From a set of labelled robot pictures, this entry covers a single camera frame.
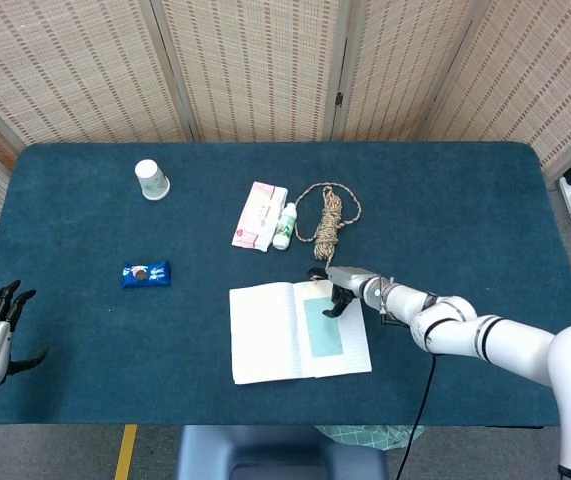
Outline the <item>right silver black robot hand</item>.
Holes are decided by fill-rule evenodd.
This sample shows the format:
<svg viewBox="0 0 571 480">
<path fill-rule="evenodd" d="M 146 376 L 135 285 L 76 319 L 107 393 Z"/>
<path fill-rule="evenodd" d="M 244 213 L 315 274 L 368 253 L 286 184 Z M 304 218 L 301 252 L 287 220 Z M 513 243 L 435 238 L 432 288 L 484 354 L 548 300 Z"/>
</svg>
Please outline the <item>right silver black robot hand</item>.
<svg viewBox="0 0 571 480">
<path fill-rule="evenodd" d="M 328 280 L 332 284 L 331 309 L 324 310 L 328 318 L 338 318 L 354 299 L 363 298 L 365 285 L 374 277 L 374 273 L 362 268 L 330 266 L 313 267 L 307 271 L 310 280 Z"/>
</svg>

